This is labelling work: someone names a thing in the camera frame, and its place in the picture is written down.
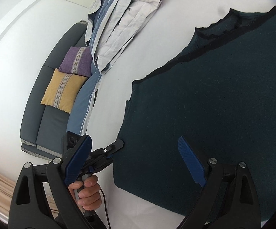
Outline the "left hand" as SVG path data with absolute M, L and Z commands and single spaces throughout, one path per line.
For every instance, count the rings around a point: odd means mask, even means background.
M 79 208 L 86 211 L 98 209 L 102 204 L 100 195 L 100 185 L 97 183 L 98 177 L 91 175 L 84 182 L 76 181 L 68 186 L 68 189 Z M 75 197 L 75 190 L 83 189 L 78 193 L 79 199 Z

